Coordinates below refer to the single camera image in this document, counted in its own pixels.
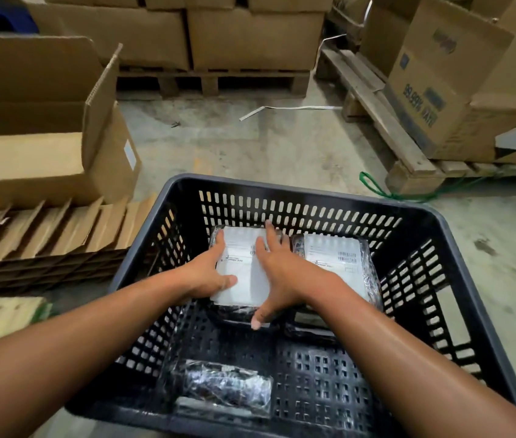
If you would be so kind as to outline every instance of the white label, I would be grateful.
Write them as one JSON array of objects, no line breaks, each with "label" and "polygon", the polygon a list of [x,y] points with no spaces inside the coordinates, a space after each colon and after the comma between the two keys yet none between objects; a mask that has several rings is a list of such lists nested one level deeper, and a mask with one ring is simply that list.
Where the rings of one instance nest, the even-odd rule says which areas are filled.
[{"label": "white label", "polygon": [[259,236],[266,239],[266,230],[224,228],[225,250],[215,268],[222,275],[235,275],[238,282],[211,297],[216,304],[258,307],[268,298],[270,284],[256,257],[256,238]]},{"label": "white label", "polygon": [[370,301],[364,283],[361,246],[355,238],[306,234],[305,258],[336,273],[349,287]]},{"label": "white label", "polygon": [[134,154],[134,151],[132,150],[130,140],[126,140],[126,144],[124,145],[124,154],[126,154],[126,158],[128,158],[130,168],[134,170],[134,168],[137,165],[137,156]]}]

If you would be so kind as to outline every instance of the person's left arm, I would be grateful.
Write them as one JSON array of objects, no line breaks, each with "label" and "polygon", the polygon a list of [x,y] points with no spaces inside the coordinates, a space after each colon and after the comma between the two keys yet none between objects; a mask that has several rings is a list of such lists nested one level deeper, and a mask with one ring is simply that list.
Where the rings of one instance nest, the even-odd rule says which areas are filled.
[{"label": "person's left arm", "polygon": [[231,287],[224,235],[190,263],[0,339],[0,438],[27,437],[172,305]]}]

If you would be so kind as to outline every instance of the green plastic strapping band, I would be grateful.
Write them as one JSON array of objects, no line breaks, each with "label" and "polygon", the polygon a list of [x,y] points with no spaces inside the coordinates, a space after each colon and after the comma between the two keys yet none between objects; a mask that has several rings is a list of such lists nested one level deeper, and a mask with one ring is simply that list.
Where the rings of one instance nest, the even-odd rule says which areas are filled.
[{"label": "green plastic strapping band", "polygon": [[487,178],[494,178],[495,176],[490,177],[480,177],[475,180],[471,180],[466,182],[466,177],[461,177],[458,181],[454,182],[449,186],[440,187],[438,190],[431,192],[429,194],[423,195],[400,195],[397,193],[389,192],[387,193],[380,187],[378,182],[374,180],[374,177],[371,176],[367,172],[360,172],[360,181],[364,184],[365,187],[370,189],[376,195],[379,195],[382,198],[387,198],[389,200],[398,200],[398,201],[414,201],[415,203],[428,203],[429,201],[435,200],[439,198],[441,195],[446,193],[451,193],[457,190],[466,189],[467,187],[473,186]]}]

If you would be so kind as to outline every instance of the black mesh tray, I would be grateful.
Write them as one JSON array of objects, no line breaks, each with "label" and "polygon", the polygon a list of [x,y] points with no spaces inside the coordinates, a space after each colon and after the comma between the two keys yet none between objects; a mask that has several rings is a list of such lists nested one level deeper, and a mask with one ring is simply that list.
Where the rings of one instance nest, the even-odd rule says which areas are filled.
[{"label": "black mesh tray", "polygon": [[[386,314],[516,404],[516,376],[443,217],[426,206],[219,177],[180,175],[157,199],[110,292],[182,265],[216,224],[266,219],[287,235],[368,239]],[[146,263],[153,253],[152,263]],[[436,293],[452,289],[471,340],[454,345]],[[270,420],[174,410],[176,359],[232,364],[274,378]],[[339,346],[215,325],[192,302],[170,308],[67,405],[80,416],[198,436],[405,436]]]}]

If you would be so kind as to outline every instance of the plastic-wrapped package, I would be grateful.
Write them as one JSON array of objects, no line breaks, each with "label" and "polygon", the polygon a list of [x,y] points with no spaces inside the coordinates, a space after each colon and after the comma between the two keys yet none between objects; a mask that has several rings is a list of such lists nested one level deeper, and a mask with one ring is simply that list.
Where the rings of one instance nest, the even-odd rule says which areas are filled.
[{"label": "plastic-wrapped package", "polygon": [[208,361],[181,360],[172,371],[176,404],[244,417],[270,417],[273,379],[254,370]]},{"label": "plastic-wrapped package", "polygon": [[[266,301],[270,284],[256,257],[256,238],[262,236],[266,243],[266,230],[260,227],[216,226],[212,230],[210,246],[220,229],[224,230],[226,248],[215,268],[222,275],[235,275],[238,282],[211,297],[209,314],[218,322],[250,326],[256,310]],[[263,325],[269,329],[270,324]]]},{"label": "plastic-wrapped package", "polygon": [[[382,310],[379,279],[366,240],[301,234],[292,238],[292,250],[323,269],[335,272],[361,297]],[[335,341],[335,335],[325,322],[308,306],[295,310],[285,331],[294,338]]]}]

